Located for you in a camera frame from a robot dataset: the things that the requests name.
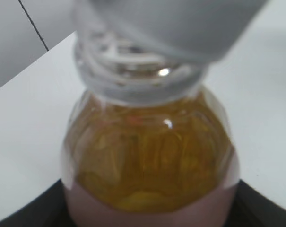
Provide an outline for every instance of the gray wall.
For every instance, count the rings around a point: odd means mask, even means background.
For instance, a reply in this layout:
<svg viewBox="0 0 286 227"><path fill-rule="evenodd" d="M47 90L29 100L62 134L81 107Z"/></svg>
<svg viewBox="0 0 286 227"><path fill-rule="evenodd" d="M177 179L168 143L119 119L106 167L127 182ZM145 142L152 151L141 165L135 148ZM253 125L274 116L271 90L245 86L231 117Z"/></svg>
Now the gray wall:
<svg viewBox="0 0 286 227"><path fill-rule="evenodd" d="M0 0L0 87L74 31L72 2Z"/></svg>

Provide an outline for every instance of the bottle neck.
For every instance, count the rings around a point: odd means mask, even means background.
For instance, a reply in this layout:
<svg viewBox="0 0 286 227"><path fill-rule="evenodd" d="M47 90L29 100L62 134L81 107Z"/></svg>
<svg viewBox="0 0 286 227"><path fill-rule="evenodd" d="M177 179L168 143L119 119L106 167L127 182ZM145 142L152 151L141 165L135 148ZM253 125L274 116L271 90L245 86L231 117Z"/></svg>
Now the bottle neck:
<svg viewBox="0 0 286 227"><path fill-rule="evenodd" d="M87 0L75 7L76 64L88 90L119 105L155 106L195 96L207 66L148 52L109 28Z"/></svg>
<svg viewBox="0 0 286 227"><path fill-rule="evenodd" d="M117 105L145 107L163 105L186 96L195 97L206 67L190 64L118 64L87 56L79 42L76 64L87 89Z"/></svg>

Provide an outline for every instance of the white table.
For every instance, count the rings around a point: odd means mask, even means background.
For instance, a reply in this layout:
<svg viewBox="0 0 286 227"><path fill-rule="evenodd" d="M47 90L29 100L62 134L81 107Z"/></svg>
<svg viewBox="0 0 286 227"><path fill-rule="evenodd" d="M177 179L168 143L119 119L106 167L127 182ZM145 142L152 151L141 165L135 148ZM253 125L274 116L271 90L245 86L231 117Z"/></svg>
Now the white table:
<svg viewBox="0 0 286 227"><path fill-rule="evenodd" d="M62 138L84 89L74 42L72 34L0 89L0 220L60 177ZM242 179L286 209L286 0L267 6L206 84L228 112Z"/></svg>

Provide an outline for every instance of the black line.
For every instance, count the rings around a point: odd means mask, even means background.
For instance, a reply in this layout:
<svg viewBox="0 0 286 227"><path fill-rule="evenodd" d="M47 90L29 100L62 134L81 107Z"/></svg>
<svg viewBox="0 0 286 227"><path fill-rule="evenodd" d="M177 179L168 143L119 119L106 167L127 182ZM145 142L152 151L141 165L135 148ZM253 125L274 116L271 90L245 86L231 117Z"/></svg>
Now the black line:
<svg viewBox="0 0 286 227"><path fill-rule="evenodd" d="M24 10L24 12L26 13L26 15L27 15L27 17L28 17L28 19L29 19L30 23L31 23L31 24L32 24L32 26L34 27L35 32L38 34L38 36L39 36L40 40L42 41L42 43L43 43L43 45L44 45L45 49L46 49L47 51L49 51L49 49L48 49L48 47L47 47L46 43L44 42L44 40L43 40L43 38L42 38L42 36L41 36L40 32L38 31L37 27L35 26L35 24L34 24L33 20L30 18L30 16L29 16L29 14L28 14L27 10L25 9L25 7L24 7L23 3L21 2L21 0L18 0L18 1L19 1L20 5L21 5L22 9L23 9L23 10Z"/></svg>

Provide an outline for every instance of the yellow liquid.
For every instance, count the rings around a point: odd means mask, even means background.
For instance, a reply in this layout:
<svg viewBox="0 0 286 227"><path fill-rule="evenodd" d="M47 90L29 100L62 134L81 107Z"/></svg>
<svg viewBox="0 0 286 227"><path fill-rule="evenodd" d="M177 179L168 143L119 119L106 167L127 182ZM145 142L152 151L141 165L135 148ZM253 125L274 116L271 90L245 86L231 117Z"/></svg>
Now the yellow liquid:
<svg viewBox="0 0 286 227"><path fill-rule="evenodd" d="M203 93L149 108L104 104L86 93L65 150L75 181L128 212L174 211L222 182L233 148Z"/></svg>

